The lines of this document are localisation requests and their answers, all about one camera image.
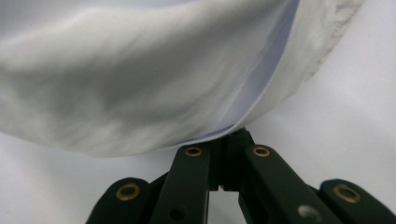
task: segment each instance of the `white fabric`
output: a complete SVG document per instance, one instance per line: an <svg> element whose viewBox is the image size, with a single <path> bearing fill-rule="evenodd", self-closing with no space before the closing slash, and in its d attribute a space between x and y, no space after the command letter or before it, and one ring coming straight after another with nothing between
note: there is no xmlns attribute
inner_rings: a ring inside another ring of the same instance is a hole
<svg viewBox="0 0 396 224"><path fill-rule="evenodd" d="M5 18L47 9L1 20L0 130L99 157L257 118L309 74L334 10L330 0L55 2L2 3Z"/></svg>
<svg viewBox="0 0 396 224"><path fill-rule="evenodd" d="M394 0L368 0L318 73L247 126L303 180L361 185L396 213L396 26ZM84 223L115 181L152 181L175 150L98 159L0 134L0 221ZM209 224L245 223L237 194L210 195Z"/></svg>

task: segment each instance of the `brass rivet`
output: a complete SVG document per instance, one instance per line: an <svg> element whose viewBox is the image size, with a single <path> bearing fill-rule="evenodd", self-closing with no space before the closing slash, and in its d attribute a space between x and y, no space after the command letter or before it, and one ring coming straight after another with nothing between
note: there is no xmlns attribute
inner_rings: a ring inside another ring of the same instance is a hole
<svg viewBox="0 0 396 224"><path fill-rule="evenodd" d="M185 151L186 155L188 156L200 156L202 154L202 150L198 147L189 147Z"/></svg>
<svg viewBox="0 0 396 224"><path fill-rule="evenodd" d="M347 185L339 184L332 188L332 191L344 201L349 203L358 203L361 201L361 195Z"/></svg>
<svg viewBox="0 0 396 224"><path fill-rule="evenodd" d="M265 147L255 147L253 148L253 154L260 157L267 157L271 154L271 152Z"/></svg>
<svg viewBox="0 0 396 224"><path fill-rule="evenodd" d="M140 193L140 188L135 183L129 183L117 190L116 196L121 201L130 201L137 197Z"/></svg>

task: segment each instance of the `brass ring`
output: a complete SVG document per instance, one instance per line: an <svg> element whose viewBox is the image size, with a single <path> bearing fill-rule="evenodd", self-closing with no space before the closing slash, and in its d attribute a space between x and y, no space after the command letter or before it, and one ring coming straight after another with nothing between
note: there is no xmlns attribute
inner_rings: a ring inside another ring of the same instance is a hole
<svg viewBox="0 0 396 224"><path fill-rule="evenodd" d="M356 190L348 187L347 185L336 185L334 188L332 188L332 191L339 198L349 203L358 203L361 201L361 195Z"/></svg>
<svg viewBox="0 0 396 224"><path fill-rule="evenodd" d="M185 151L186 155L188 156L200 156L202 154L202 150L198 147L189 147Z"/></svg>
<svg viewBox="0 0 396 224"><path fill-rule="evenodd" d="M125 193L124 191L126 189L133 189L134 191L132 193ZM137 186L135 183L129 183L129 184L126 184L126 185L120 187L117 190L116 196L121 201L130 201L130 200L134 199L135 197L137 197L137 195L139 195L139 193L140 193L139 186Z"/></svg>
<svg viewBox="0 0 396 224"><path fill-rule="evenodd" d="M267 157L271 154L271 151L265 147L254 147L253 154L260 157Z"/></svg>

